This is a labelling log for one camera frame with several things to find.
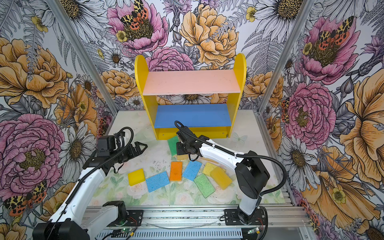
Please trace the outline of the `dark green scrub sponge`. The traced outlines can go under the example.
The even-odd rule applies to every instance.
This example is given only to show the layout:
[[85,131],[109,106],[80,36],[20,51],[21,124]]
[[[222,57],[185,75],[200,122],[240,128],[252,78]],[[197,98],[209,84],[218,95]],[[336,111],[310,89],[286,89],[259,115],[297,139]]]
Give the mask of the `dark green scrub sponge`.
[[168,140],[168,145],[170,148],[171,156],[175,156],[177,154],[177,143],[179,142],[179,137],[175,136]]

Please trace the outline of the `light yellow sponge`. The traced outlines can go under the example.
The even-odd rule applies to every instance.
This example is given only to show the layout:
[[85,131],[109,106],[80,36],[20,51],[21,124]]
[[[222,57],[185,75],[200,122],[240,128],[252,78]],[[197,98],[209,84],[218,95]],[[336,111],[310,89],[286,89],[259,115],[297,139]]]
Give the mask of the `light yellow sponge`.
[[202,159],[207,161],[207,162],[210,162],[210,163],[219,164],[218,162],[211,160],[211,159],[208,159],[208,158],[202,158]]

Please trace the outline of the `pale yellow sponge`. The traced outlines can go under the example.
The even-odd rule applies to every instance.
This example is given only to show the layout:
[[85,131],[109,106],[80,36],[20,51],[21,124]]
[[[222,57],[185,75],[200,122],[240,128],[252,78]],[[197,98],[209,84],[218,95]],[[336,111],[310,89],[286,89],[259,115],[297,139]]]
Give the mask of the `pale yellow sponge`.
[[189,155],[188,154],[183,154],[183,155],[176,155],[177,161],[185,161],[189,160]]

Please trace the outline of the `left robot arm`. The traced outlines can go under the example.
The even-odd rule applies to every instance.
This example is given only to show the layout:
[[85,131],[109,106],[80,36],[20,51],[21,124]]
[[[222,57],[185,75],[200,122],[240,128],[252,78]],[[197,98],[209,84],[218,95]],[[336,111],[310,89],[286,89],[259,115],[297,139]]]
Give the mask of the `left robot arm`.
[[95,217],[82,223],[87,207],[100,183],[116,163],[125,163],[144,153],[148,145],[140,142],[117,149],[114,144],[102,144],[86,161],[80,179],[64,204],[51,218],[33,230],[35,240],[94,240],[108,225],[124,225],[128,213],[123,201],[103,204]]

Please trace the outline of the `golden yellow sponge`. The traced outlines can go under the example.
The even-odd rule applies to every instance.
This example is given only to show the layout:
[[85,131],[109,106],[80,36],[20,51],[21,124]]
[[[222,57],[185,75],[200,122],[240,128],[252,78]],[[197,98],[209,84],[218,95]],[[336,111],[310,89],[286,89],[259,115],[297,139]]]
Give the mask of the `golden yellow sponge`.
[[227,189],[228,186],[233,182],[232,179],[226,174],[226,172],[220,167],[214,168],[210,172],[210,176],[222,190]]

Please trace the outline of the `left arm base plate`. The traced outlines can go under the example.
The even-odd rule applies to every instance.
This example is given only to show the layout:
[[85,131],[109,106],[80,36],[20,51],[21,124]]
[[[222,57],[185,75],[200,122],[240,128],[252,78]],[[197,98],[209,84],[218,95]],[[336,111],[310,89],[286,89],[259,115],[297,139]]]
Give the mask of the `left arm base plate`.
[[140,227],[143,221],[143,210],[127,210],[127,218],[114,221],[108,227]]

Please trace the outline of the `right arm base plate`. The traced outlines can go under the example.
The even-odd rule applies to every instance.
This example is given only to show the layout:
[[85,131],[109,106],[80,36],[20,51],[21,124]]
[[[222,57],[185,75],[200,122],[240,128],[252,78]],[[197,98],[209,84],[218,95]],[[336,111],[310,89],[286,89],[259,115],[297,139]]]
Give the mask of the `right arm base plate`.
[[255,209],[248,216],[237,209],[224,209],[224,214],[220,217],[220,221],[225,222],[226,226],[265,226],[268,223],[266,209]]

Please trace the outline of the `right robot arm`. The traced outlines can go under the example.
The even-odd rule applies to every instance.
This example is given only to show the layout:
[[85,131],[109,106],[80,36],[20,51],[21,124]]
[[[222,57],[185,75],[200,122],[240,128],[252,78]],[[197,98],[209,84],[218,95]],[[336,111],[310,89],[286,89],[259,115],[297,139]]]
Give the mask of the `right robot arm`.
[[206,136],[197,137],[179,121],[175,121],[175,126],[188,155],[216,161],[235,171],[239,188],[245,195],[238,206],[238,220],[249,225],[260,207],[262,197],[267,193],[265,187],[270,179],[270,173],[261,160],[262,156],[253,151],[247,154],[234,152]]

